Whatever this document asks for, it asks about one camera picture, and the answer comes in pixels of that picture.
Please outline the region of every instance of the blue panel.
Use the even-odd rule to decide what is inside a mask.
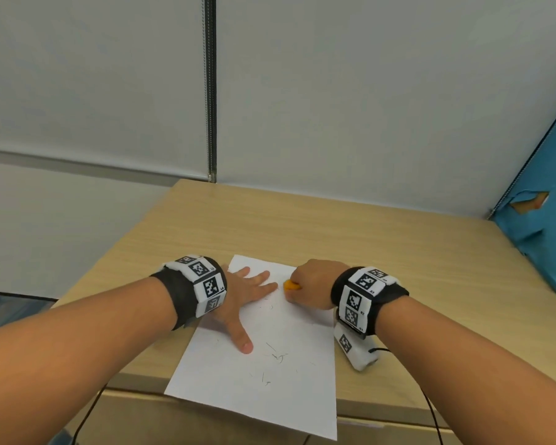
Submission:
[[[518,214],[510,205],[549,192],[540,209]],[[556,291],[556,123],[493,216]]]

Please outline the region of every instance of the orange eraser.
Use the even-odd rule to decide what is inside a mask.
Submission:
[[[296,282],[292,282],[291,280],[287,279],[284,282],[284,290],[298,290],[301,286],[299,286]]]

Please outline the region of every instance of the right hand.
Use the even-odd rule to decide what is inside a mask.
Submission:
[[[311,259],[297,267],[290,277],[301,288],[285,291],[286,299],[316,309],[332,309],[335,306],[331,302],[331,287],[338,276],[349,268],[343,262]]]

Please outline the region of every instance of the wall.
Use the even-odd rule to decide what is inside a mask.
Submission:
[[[0,0],[0,151],[207,175],[201,0]]]
[[[219,181],[482,216],[556,118],[556,0],[217,0]]]

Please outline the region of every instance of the paper sheet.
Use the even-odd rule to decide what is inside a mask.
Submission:
[[[240,353],[223,327],[204,316],[165,394],[228,409],[308,434],[337,439],[333,312],[287,302],[294,267],[235,256],[229,270],[269,270],[279,289],[241,309],[254,349]]]

